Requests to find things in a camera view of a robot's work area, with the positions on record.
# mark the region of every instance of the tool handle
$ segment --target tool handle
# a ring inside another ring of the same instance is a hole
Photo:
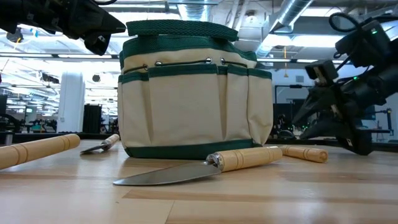
[[[280,149],[285,156],[305,159],[313,162],[326,162],[328,160],[328,151],[324,149],[298,146],[281,146]]]
[[[115,143],[117,143],[120,140],[120,137],[118,134],[113,134],[111,135],[109,138],[105,139],[106,142],[111,143],[111,146],[109,148],[111,148]]]
[[[254,147],[215,153],[222,172],[268,164],[282,158],[278,147]]]
[[[0,169],[73,149],[79,144],[79,136],[76,134],[67,134],[54,138],[0,147]]]

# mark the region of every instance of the handle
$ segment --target handle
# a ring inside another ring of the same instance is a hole
[[[282,151],[278,147],[254,147],[216,152],[211,156],[217,157],[221,171],[227,172],[278,161]]]
[[[129,36],[134,35],[187,35],[225,39],[231,42],[238,40],[238,32],[229,27],[212,22],[181,21],[176,19],[159,19],[127,22]]]
[[[280,148],[285,156],[305,159],[313,162],[326,162],[328,160],[328,151],[324,149],[298,146],[281,146]]]
[[[110,146],[104,147],[104,150],[108,150],[112,148],[112,146],[117,143],[120,140],[120,137],[118,134],[113,134],[109,138],[105,139],[104,143],[106,144],[111,144]]]
[[[0,147],[0,169],[73,149],[79,144],[79,136],[76,134],[67,134],[54,138]]]

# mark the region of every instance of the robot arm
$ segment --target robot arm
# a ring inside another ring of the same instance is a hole
[[[372,152],[369,131],[357,129],[355,119],[364,114],[371,105],[383,105],[386,98],[398,91],[398,39],[390,41],[380,23],[368,19],[358,23],[352,17],[336,13],[349,19],[354,29],[336,43],[335,58],[347,54],[347,59],[337,68],[331,60],[317,61],[305,67],[309,77],[316,80],[305,103],[296,114],[294,123],[308,118],[315,112],[331,111],[331,115],[309,127],[301,139],[318,136],[335,136],[343,147],[360,155]],[[348,61],[355,67],[370,67],[362,75],[335,82],[338,70]]]
[[[0,0],[0,28],[15,33],[18,24],[41,27],[51,34],[62,32],[82,38],[94,54],[103,55],[111,34],[126,26],[94,0]]]

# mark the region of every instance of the wooden table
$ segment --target wooden table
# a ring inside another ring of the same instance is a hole
[[[0,171],[0,223],[398,223],[398,154],[329,150],[327,164],[284,157],[268,166],[156,187],[119,177],[184,164],[128,158],[100,143]]]

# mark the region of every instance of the canvas bag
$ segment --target canvas bag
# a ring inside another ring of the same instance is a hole
[[[272,127],[271,73],[237,32],[197,21],[128,22],[118,83],[119,132],[131,157],[205,159],[263,145]]]

